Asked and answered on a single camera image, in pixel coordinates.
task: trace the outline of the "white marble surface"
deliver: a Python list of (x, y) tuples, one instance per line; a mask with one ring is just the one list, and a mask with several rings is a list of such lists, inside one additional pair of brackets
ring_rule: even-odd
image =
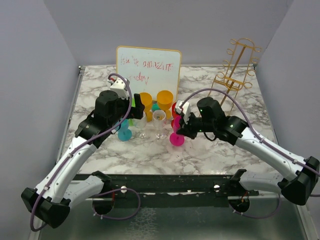
[[(180, 71), (178, 99), (183, 100), (194, 91), (211, 87), (218, 71), (224, 71), (224, 67), (183, 66)], [(78, 124), (94, 109), (95, 99), (99, 93), (109, 88), (108, 75), (115, 72), (115, 66), (86, 67), (64, 150), (69, 146)], [(233, 77), (243, 79), (245, 72), (246, 68), (239, 67), (235, 70)], [(252, 83), (252, 88), (243, 88), (236, 99), (245, 109), (253, 127), (273, 141), (271, 124), (257, 79), (255, 76), (248, 76), (247, 81)], [(218, 84), (215, 84), (214, 87), (226, 89)], [(207, 95), (208, 92), (202, 92), (190, 100), (193, 111), (198, 111), (197, 101)], [(211, 96), (219, 101), (223, 98), (217, 92), (212, 92)], [(231, 101), (227, 99), (223, 104), (223, 109), (228, 111), (230, 108)], [(236, 107), (233, 108), (231, 114), (242, 117)], [(169, 135), (172, 132), (169, 123), (166, 128)], [(220, 140), (208, 141), (203, 134), (198, 134), (195, 140), (186, 139), (183, 146), (175, 147), (169, 142), (169, 137), (156, 140), (151, 123), (147, 125), (148, 138), (137, 137), (139, 129), (136, 127), (132, 126), (130, 129), (133, 132), (133, 137), (129, 141), (121, 142), (116, 135), (111, 135), (87, 160), (79, 173), (91, 174), (99, 170), (107, 174), (205, 175), (233, 174), (241, 168), (255, 172), (274, 171), (272, 167), (251, 153)]]

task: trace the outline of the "white cable tie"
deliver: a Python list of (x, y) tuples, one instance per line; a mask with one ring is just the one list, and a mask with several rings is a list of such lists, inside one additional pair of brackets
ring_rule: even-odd
[(184, 111), (184, 108), (181, 106), (181, 104), (176, 107), (177, 110), (180, 110), (180, 112), (177, 111), (178, 114), (181, 114)]
[(265, 137), (263, 136), (260, 140), (259, 140), (259, 143), (263, 143), (264, 142), (264, 140), (265, 140)]
[(107, 83), (110, 83), (111, 85), (115, 83), (115, 82), (112, 81), (111, 79), (107, 79), (106, 82), (107, 82)]

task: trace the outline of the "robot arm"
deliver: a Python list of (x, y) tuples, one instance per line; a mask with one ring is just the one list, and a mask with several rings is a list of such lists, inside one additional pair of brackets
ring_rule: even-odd
[[(92, 175), (77, 185), (70, 185), (70, 182), (86, 160), (111, 133), (83, 145), (74, 155), (72, 153), (80, 145), (110, 129), (123, 118), (129, 108), (128, 98), (129, 93), (126, 85), (119, 78), (114, 81), (110, 90), (100, 93), (95, 101), (94, 111), (79, 124), (70, 146), (52, 171), (34, 189), (26, 188), (22, 192), (21, 198), (29, 212), (36, 205), (35, 215), (51, 227), (56, 228), (67, 218), (72, 207), (101, 192), (104, 184), (109, 180), (105, 175)], [(141, 119), (145, 107), (139, 94), (134, 95), (134, 101), (135, 107), (131, 107), (127, 118)]]
[[(303, 165), (319, 171), (320, 164), (317, 159), (312, 156), (305, 159), (293, 154), (255, 131), (260, 138), (258, 139), (247, 122), (237, 116), (226, 116), (218, 101), (212, 97), (205, 97), (197, 103), (201, 117), (196, 117), (191, 112), (188, 102), (183, 107), (182, 104), (182, 101), (178, 101), (175, 107), (175, 111), (181, 116), (177, 134), (194, 139), (198, 133), (214, 133), (215, 139), (218, 138), (251, 152), (280, 173), (239, 170), (235, 176), (244, 189), (282, 193), (294, 204), (306, 204), (318, 181), (318, 176)], [(290, 156), (294, 161), (280, 153)]]

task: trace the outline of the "yellow cup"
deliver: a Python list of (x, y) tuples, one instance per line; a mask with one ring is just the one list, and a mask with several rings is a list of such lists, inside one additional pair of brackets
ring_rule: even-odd
[(140, 93), (141, 102), (144, 105), (144, 112), (146, 115), (146, 119), (148, 122), (152, 121), (152, 112), (150, 111), (152, 108), (152, 96), (147, 92)]
[(174, 100), (174, 95), (172, 94), (172, 92), (168, 90), (162, 90), (158, 92), (158, 94), (156, 95), (156, 102), (159, 108), (165, 111), (167, 119), (170, 119), (172, 116), (169, 109), (172, 106), (173, 100)]

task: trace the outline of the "gray wall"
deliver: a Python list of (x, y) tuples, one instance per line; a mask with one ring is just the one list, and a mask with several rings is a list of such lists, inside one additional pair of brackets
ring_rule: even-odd
[(183, 64), (221, 64), (232, 38), (265, 49), (292, 0), (44, 2), (78, 63), (101, 65), (115, 64), (119, 45), (177, 49)]
[[(320, 1), (294, 0), (257, 67), (278, 143), (320, 160)], [(318, 183), (315, 193), (320, 193)], [(318, 232), (319, 198), (308, 201)]]
[(78, 68), (42, 0), (0, 8), (0, 239), (27, 239), (20, 194), (55, 164)]

